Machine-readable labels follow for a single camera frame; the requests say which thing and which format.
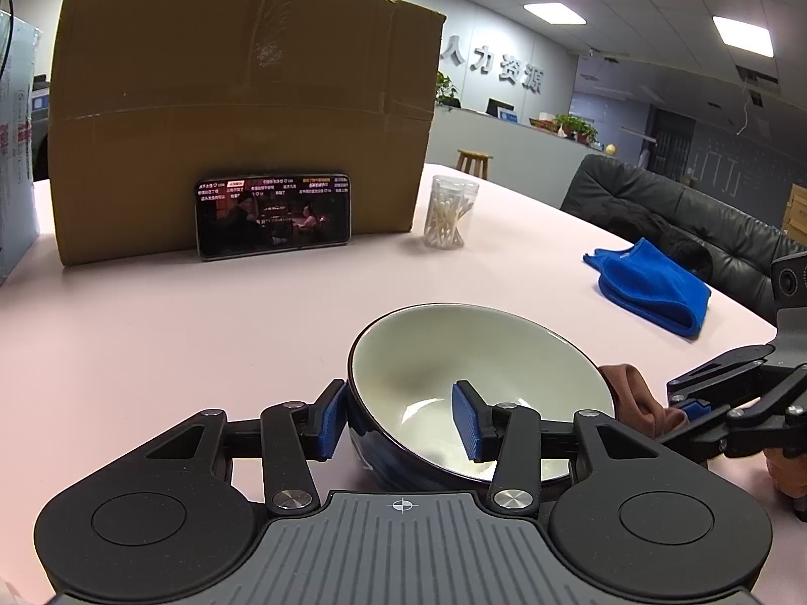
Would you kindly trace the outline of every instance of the folded blue towel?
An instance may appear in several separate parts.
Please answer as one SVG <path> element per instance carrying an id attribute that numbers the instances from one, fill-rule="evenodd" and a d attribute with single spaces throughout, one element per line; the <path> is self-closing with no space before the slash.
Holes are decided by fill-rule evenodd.
<path id="1" fill-rule="evenodd" d="M 681 336 L 695 336 L 712 292 L 646 238 L 628 250 L 594 250 L 583 261 L 600 271 L 600 291 L 613 303 Z"/>

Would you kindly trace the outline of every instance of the video on phone screen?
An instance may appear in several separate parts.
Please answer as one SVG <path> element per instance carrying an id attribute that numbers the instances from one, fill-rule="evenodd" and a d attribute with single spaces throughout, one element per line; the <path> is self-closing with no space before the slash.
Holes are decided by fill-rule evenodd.
<path id="1" fill-rule="evenodd" d="M 204 182 L 196 226 L 205 259 L 346 244 L 350 182 L 341 175 Z"/>

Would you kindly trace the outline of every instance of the dark blue bowl exterior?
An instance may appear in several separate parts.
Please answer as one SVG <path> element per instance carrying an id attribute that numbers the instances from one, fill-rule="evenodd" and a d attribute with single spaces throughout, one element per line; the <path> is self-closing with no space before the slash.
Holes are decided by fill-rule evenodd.
<path id="1" fill-rule="evenodd" d="M 373 479 L 385 491 L 474 491 L 484 503 L 490 482 L 458 475 L 417 456 L 392 438 L 370 414 L 358 394 L 353 375 L 354 351 L 359 339 L 370 327 L 391 311 L 374 320 L 356 337 L 348 355 L 348 425 L 350 440 L 365 468 L 372 472 Z M 570 484 L 568 477 L 546 480 L 542 483 L 542 500 L 557 499 Z"/>

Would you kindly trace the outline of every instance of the computer monitor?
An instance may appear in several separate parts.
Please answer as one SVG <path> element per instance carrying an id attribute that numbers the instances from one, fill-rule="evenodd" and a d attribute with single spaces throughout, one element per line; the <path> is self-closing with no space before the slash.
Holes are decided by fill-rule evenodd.
<path id="1" fill-rule="evenodd" d="M 498 118 L 499 107 L 506 108 L 507 111 L 513 111 L 515 109 L 515 107 L 512 104 L 507 104 L 507 102 L 499 102 L 499 100 L 494 100 L 491 97 L 490 100 L 487 100 L 487 109 L 485 110 L 485 113 L 487 113 L 488 116 Z"/>

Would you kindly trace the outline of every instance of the camera lens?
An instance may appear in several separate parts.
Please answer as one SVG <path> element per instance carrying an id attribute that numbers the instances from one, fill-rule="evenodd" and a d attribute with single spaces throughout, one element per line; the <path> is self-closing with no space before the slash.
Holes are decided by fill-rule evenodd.
<path id="1" fill-rule="evenodd" d="M 796 292 L 798 284 L 796 273 L 790 268 L 785 268 L 784 271 L 779 273 L 779 288 L 784 295 L 792 296 Z"/>

